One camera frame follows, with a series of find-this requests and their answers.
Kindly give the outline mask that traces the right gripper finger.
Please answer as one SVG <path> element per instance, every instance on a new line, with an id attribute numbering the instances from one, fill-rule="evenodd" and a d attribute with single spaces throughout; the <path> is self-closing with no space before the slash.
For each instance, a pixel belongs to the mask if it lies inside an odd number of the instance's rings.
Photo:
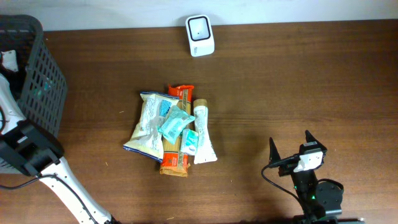
<path id="1" fill-rule="evenodd" d="M 318 146 L 322 151 L 326 151 L 326 147 L 318 141 L 309 130 L 305 131 L 305 139 L 306 139 L 306 145 L 308 146 Z"/>
<path id="2" fill-rule="evenodd" d="M 269 168 L 273 168 L 277 166 L 277 163 L 281 160 L 280 155 L 278 153 L 278 150 L 276 148 L 276 145 L 274 143 L 274 140 L 272 138 L 269 138 L 269 163 L 268 166 Z"/>

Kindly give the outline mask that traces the white tube with cork cap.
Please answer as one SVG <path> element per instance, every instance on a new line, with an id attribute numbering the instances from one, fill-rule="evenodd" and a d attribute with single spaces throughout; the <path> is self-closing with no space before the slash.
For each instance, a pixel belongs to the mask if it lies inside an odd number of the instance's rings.
<path id="1" fill-rule="evenodd" d="M 194 157 L 194 164 L 215 162 L 218 160 L 208 131 L 208 102 L 197 99 L 193 102 L 195 117 L 195 131 L 198 133 L 198 146 Z"/>

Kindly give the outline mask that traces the small teal white tissue pack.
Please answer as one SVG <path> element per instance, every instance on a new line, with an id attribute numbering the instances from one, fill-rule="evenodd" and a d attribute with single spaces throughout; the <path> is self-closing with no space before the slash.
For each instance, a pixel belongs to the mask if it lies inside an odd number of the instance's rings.
<path id="1" fill-rule="evenodd" d="M 198 133 L 191 129 L 182 131 L 182 143 L 180 150 L 189 156 L 194 156 L 198 147 Z"/>

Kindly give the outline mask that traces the teal wipes packet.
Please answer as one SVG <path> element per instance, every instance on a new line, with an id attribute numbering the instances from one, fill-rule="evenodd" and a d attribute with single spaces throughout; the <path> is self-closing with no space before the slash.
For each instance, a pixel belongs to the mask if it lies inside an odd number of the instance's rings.
<path id="1" fill-rule="evenodd" d="M 166 120 L 157 130 L 168 142 L 175 144 L 182 131 L 194 120 L 194 116 L 189 115 L 178 106 L 172 106 Z"/>

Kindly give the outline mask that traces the white blue snack bag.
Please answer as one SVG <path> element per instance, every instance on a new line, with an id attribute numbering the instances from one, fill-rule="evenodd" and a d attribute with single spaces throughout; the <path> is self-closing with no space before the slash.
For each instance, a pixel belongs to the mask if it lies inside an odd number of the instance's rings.
<path id="1" fill-rule="evenodd" d="M 154 91 L 142 91 L 140 96 L 143 100 L 141 117 L 123 149 L 162 162 L 164 147 L 162 134 L 157 128 L 163 125 L 171 107 L 179 102 L 179 97 Z"/>

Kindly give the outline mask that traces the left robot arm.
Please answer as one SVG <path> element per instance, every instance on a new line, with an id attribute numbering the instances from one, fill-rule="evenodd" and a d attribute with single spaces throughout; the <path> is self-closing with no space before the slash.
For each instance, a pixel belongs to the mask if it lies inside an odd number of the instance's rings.
<path id="1" fill-rule="evenodd" d="M 117 223 L 73 174 L 57 138 L 26 118 L 15 102 L 10 84 L 1 76 L 1 159 L 33 179 L 2 190 L 17 190 L 40 181 L 80 223 Z"/>

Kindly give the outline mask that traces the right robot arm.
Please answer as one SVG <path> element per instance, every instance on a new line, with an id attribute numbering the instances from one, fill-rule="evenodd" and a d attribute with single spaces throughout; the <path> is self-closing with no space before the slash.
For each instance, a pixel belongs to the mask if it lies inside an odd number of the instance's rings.
<path id="1" fill-rule="evenodd" d="M 264 169 L 278 168 L 279 176 L 291 176 L 295 193 L 269 179 L 266 181 L 298 201 L 303 214 L 295 216 L 294 223 L 338 223 L 337 216 L 342 214 L 344 187 L 335 180 L 316 177 L 315 170 L 323 165 L 327 148 L 308 130 L 305 139 L 297 154 L 284 159 L 280 157 L 273 139 L 269 139 L 269 163 Z"/>

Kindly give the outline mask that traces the white barcode scanner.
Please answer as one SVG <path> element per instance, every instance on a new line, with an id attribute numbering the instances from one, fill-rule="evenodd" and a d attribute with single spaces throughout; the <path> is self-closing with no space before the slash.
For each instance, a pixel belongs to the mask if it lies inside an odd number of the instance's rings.
<path id="1" fill-rule="evenodd" d="M 185 21 L 185 27 L 192 57 L 210 55 L 215 51 L 215 40 L 208 16 L 190 16 Z"/>

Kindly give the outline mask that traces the grey plastic mesh basket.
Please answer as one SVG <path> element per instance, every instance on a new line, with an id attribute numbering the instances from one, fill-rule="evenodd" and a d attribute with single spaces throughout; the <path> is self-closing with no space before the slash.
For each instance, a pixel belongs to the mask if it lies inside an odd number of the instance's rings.
<path id="1" fill-rule="evenodd" d="M 1 16 L 1 52 L 15 50 L 18 72 L 1 65 L 1 76 L 24 116 L 57 138 L 67 83 L 44 43 L 41 23 L 28 15 Z M 1 159 L 1 173 L 21 174 Z"/>

